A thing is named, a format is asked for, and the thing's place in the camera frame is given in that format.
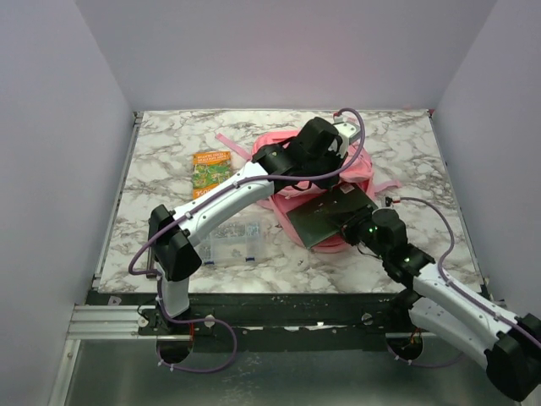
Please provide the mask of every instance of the metal floor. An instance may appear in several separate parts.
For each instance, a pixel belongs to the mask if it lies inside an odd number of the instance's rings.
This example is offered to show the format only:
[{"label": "metal floor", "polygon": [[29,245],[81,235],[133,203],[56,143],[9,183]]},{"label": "metal floor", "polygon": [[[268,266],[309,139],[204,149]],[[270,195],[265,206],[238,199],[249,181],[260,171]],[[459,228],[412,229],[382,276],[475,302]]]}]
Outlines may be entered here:
[{"label": "metal floor", "polygon": [[[387,352],[242,353],[213,375],[158,367],[153,341],[83,341],[68,391],[71,406],[358,406],[513,405],[465,359],[425,370]],[[419,360],[438,362],[456,350],[425,338]],[[219,364],[226,354],[192,354],[190,366]]]}]

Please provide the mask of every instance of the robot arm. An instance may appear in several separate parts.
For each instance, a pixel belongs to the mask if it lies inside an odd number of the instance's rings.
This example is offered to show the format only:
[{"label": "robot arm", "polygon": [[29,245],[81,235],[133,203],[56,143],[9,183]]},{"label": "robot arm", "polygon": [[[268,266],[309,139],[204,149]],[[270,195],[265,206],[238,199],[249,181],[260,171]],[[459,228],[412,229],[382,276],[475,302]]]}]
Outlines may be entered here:
[{"label": "robot arm", "polygon": [[[446,221],[445,225],[452,233]],[[467,354],[513,400],[524,400],[541,383],[537,338],[541,337],[541,320],[531,314],[518,317],[458,282],[441,265],[451,249],[436,264],[408,243],[406,226],[390,207],[376,209],[348,226],[345,239],[368,246],[381,257],[387,274],[407,287],[398,295],[398,303],[413,325]]]},{"label": "robot arm", "polygon": [[175,317],[189,307],[189,277],[201,266],[194,247],[210,231],[244,207],[294,186],[299,177],[310,178],[321,189],[331,188],[338,183],[337,169],[347,148],[362,135],[361,127],[353,123],[313,118],[290,140],[260,148],[251,162],[206,195],[173,211],[158,206],[150,215],[149,240],[163,234],[151,246],[151,258],[164,277],[167,313]]}]

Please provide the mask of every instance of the clear plastic box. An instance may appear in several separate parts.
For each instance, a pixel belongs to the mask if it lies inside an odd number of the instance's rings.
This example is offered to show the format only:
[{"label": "clear plastic box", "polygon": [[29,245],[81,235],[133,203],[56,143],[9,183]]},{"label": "clear plastic box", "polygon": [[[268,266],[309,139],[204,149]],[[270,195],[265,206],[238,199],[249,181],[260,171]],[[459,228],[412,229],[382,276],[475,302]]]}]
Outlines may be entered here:
[{"label": "clear plastic box", "polygon": [[254,217],[234,217],[224,222],[197,246],[203,265],[243,264],[265,258],[261,221]]}]

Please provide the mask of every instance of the screw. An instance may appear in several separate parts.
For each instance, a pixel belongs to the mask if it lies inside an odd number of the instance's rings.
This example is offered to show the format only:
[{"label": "screw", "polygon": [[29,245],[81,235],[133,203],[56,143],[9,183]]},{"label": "screw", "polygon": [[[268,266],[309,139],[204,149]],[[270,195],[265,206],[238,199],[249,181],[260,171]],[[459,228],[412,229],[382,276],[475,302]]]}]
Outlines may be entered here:
[{"label": "screw", "polygon": [[370,313],[364,313],[361,317],[361,321],[365,326],[370,326],[372,323],[374,323],[374,317]]},{"label": "screw", "polygon": [[140,317],[138,320],[137,320],[137,325],[139,327],[147,327],[149,325],[149,321],[146,320],[144,317]]}]

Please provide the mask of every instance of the marble table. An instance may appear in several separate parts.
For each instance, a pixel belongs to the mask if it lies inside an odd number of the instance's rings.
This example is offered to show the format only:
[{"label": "marble table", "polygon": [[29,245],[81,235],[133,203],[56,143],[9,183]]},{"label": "marble table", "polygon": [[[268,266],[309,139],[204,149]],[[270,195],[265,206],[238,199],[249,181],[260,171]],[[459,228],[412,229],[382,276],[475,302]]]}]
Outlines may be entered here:
[{"label": "marble table", "polygon": [[[476,273],[453,200],[444,165],[426,111],[361,112],[367,130],[365,148],[372,156],[375,182],[397,179],[393,195],[421,197],[447,216],[457,237],[445,267],[470,288],[478,290]],[[154,293],[156,282],[133,277],[127,266],[145,242],[147,219],[156,206],[180,206],[192,199],[192,155],[225,151],[215,139],[223,133],[250,151],[254,139],[273,129],[300,129],[309,119],[329,112],[307,111],[170,111],[146,112],[129,166],[113,225],[99,291]],[[232,153],[235,169],[243,159]],[[434,257],[449,244],[441,220],[426,206],[401,203],[397,210],[408,225],[410,240]],[[380,261],[356,248],[337,254],[311,252],[295,245],[271,211],[251,205],[243,213],[261,219],[265,257],[259,263],[202,266],[190,279],[191,292],[204,293],[367,293],[398,292],[401,285],[385,274]],[[138,269],[145,266],[144,255]]]}]

